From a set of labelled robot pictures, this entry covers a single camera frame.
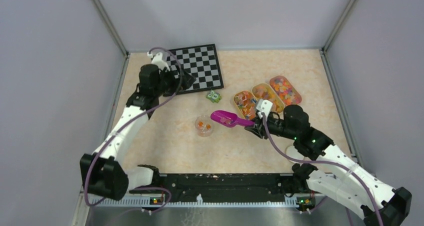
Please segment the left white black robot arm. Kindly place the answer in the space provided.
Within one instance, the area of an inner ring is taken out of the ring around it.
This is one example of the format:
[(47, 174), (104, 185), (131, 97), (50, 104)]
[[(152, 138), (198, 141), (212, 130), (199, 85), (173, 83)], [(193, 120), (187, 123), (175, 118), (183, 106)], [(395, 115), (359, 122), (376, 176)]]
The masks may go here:
[(184, 69), (178, 77), (168, 66), (145, 64), (140, 68), (139, 83), (128, 98), (121, 118), (106, 137), (104, 143), (92, 154), (80, 159), (84, 198), (90, 205), (89, 194), (120, 200), (128, 192), (143, 187), (154, 193), (160, 188), (160, 179), (152, 166), (139, 165), (129, 170), (121, 166), (136, 134), (146, 124), (154, 111), (161, 106), (159, 98), (165, 93), (175, 94), (190, 88), (196, 78)]

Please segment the magenta plastic scoop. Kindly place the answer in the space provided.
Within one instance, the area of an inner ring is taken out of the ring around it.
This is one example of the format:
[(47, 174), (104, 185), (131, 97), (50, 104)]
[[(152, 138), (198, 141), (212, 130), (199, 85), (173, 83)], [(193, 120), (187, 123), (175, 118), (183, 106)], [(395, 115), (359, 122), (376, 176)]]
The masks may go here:
[(251, 127), (255, 123), (251, 120), (240, 118), (237, 114), (225, 110), (216, 110), (210, 114), (210, 119), (227, 128), (235, 126)]

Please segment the clear plastic cup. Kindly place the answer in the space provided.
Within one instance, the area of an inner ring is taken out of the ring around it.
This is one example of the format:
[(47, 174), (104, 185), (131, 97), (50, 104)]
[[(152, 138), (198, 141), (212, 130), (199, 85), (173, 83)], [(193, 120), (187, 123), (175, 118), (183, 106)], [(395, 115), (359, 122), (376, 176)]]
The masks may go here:
[(207, 115), (200, 115), (196, 118), (194, 123), (197, 135), (200, 137), (209, 137), (213, 131), (213, 121)]

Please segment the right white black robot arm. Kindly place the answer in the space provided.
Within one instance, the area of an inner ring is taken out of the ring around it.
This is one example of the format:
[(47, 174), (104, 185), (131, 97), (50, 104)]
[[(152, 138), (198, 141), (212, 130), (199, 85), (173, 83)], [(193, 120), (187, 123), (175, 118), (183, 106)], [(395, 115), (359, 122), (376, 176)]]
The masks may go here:
[(289, 161), (299, 192), (309, 189), (343, 205), (367, 226), (399, 226), (410, 214), (412, 193), (394, 188), (370, 174), (347, 156), (334, 141), (311, 126), (309, 115), (299, 105), (284, 108), (273, 117), (271, 103), (255, 107), (253, 125), (245, 130), (270, 141)]

